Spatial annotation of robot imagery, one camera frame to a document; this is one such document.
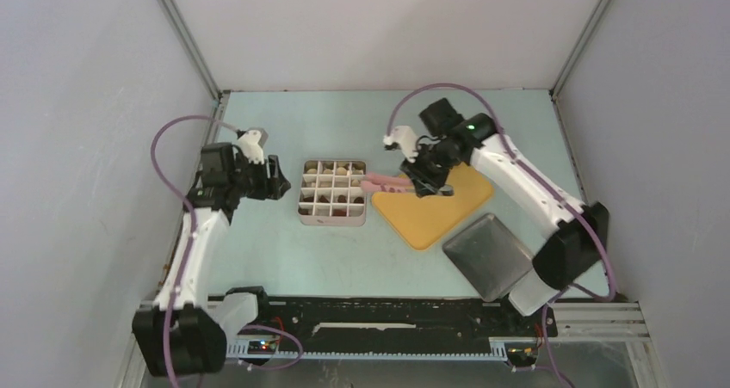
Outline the pink handled metal tongs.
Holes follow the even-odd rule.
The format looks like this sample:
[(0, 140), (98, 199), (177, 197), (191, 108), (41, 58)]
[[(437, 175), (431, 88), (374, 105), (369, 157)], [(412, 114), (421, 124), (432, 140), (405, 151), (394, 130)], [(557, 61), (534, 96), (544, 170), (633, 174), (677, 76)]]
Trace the pink handled metal tongs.
[(360, 181), (360, 187), (367, 193), (395, 193), (414, 194), (415, 188), (406, 177), (384, 176), (375, 173), (367, 173)]

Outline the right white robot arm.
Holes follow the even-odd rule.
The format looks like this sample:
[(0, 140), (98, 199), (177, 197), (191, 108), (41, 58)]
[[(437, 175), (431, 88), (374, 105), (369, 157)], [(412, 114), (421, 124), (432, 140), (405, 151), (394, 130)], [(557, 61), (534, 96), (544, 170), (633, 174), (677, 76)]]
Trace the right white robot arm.
[(420, 115), (427, 141), (409, 126), (388, 124), (383, 143), (400, 150), (401, 171), (417, 197), (459, 193), (447, 178), (465, 164), (494, 182), (538, 228), (542, 246), (521, 256), (517, 276), (498, 291), (510, 305), (500, 312), (506, 331), (521, 335), (535, 323), (535, 313), (560, 296), (607, 255), (609, 211), (600, 202), (586, 204), (541, 173), (516, 147), (488, 108), (470, 118), (450, 101), (431, 103)]

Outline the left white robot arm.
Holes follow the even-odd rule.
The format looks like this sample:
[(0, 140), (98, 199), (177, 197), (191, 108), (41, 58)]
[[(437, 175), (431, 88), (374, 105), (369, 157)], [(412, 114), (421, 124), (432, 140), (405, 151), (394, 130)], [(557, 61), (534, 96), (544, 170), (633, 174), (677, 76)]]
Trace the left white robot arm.
[(262, 286), (233, 288), (208, 309), (209, 276), (240, 201), (279, 200), (290, 188), (276, 155), (228, 142), (201, 148), (201, 167), (182, 195), (182, 229), (170, 272), (152, 306), (133, 316), (132, 331), (152, 376), (217, 373), (229, 341), (243, 327), (256, 334), (269, 328), (272, 310)]

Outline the white compartment chocolate box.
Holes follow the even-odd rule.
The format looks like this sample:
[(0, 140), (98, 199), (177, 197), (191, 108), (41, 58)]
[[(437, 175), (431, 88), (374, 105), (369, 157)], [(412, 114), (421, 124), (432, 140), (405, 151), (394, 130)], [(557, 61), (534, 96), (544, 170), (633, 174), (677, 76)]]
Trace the white compartment chocolate box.
[[(344, 167), (348, 175), (338, 176), (336, 170)], [(308, 169), (317, 169), (318, 174), (307, 174)], [(325, 175), (325, 169), (332, 169), (333, 175)], [(303, 225), (360, 227), (367, 215), (368, 195), (360, 187), (364, 175), (354, 176), (353, 169), (367, 169), (360, 160), (307, 160), (302, 165), (297, 213)], [(319, 203), (319, 197), (330, 199), (330, 203)]]

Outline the yellow plastic tray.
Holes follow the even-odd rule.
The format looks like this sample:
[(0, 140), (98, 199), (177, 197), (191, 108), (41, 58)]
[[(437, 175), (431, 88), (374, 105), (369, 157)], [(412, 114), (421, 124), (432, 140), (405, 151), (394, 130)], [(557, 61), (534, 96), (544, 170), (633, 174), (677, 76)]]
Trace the yellow plastic tray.
[(494, 194), (492, 184), (465, 164), (453, 168), (447, 184), (451, 196), (413, 193), (374, 193), (371, 203), (384, 220), (412, 249), (422, 251), (443, 239)]

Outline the silver metal box lid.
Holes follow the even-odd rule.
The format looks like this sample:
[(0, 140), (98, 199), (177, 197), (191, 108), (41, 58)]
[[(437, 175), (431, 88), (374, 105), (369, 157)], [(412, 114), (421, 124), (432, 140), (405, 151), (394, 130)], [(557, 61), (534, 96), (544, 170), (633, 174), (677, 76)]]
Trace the silver metal box lid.
[(529, 248), (493, 213), (456, 233), (442, 252), (485, 302), (506, 296), (532, 269)]

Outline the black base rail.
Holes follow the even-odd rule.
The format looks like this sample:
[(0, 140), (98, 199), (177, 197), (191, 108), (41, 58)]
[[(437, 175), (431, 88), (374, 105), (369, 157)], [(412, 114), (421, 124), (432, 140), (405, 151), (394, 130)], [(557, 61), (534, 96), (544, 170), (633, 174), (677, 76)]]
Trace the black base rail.
[(256, 324), (229, 342), (231, 360), (502, 360), (558, 334), (554, 314), (522, 316), (475, 298), (263, 297)]

